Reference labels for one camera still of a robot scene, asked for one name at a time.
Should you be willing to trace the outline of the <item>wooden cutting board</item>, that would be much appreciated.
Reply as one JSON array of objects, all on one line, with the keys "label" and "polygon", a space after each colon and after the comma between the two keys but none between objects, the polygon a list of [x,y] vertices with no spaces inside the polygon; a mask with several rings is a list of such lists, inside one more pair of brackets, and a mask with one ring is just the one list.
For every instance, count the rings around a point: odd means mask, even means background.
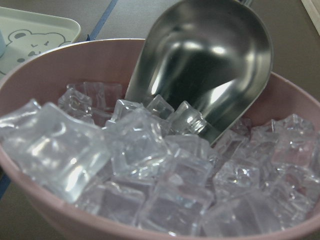
[{"label": "wooden cutting board", "polygon": [[320,0],[301,0],[316,31],[320,34]]}]

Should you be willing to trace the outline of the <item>pink bowl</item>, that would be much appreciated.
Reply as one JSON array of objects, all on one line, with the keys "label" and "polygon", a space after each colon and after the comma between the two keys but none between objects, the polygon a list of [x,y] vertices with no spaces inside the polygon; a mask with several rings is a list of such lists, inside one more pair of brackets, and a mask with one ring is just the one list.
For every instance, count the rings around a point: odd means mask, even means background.
[{"label": "pink bowl", "polygon": [[[127,87],[144,45],[143,39],[105,39],[69,44],[18,65],[0,82],[0,113],[14,111],[30,99],[56,102],[66,84],[117,82]],[[267,87],[245,113],[254,125],[297,114],[320,127],[320,104],[303,89],[272,73]],[[168,240],[147,231],[91,215],[57,198],[22,173],[1,151],[0,165],[44,219],[68,240]]]}]

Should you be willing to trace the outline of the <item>cream bear serving tray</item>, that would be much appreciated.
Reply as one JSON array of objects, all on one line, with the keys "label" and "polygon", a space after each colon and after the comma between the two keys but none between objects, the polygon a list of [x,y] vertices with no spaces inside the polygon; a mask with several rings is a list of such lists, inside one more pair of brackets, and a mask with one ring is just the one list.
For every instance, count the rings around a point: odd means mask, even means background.
[{"label": "cream bear serving tray", "polygon": [[0,31],[6,44],[0,57],[0,77],[3,78],[30,58],[74,43],[81,27],[70,18],[1,7]]}]

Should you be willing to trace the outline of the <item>stainless steel ice scoop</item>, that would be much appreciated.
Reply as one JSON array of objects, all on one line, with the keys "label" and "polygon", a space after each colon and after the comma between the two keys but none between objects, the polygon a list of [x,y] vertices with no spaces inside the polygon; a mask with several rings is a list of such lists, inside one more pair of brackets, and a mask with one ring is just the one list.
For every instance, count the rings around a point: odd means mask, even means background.
[{"label": "stainless steel ice scoop", "polygon": [[157,95],[177,108],[187,101],[207,121],[198,133],[214,143],[266,87],[271,37],[249,0],[182,0],[153,24],[125,99]]}]

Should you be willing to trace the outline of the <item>light blue cup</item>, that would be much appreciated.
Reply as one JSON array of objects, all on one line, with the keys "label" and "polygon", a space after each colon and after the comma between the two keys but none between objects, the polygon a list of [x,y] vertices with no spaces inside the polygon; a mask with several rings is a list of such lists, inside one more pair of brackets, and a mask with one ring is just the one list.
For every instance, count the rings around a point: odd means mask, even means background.
[{"label": "light blue cup", "polygon": [[5,49],[6,49],[6,43],[2,35],[2,32],[0,31],[0,57],[4,54]]}]

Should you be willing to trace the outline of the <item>clear ice cubes pile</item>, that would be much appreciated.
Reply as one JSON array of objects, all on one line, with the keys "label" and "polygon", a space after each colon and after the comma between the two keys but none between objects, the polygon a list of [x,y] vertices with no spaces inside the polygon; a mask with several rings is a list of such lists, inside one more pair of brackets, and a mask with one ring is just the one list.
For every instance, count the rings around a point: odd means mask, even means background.
[{"label": "clear ice cubes pile", "polygon": [[72,85],[57,104],[32,99],[0,119],[20,170],[93,215],[172,236],[240,237],[293,227],[320,197],[320,134],[296,114],[238,120],[210,146],[208,124],[184,101],[117,100],[92,118]]}]

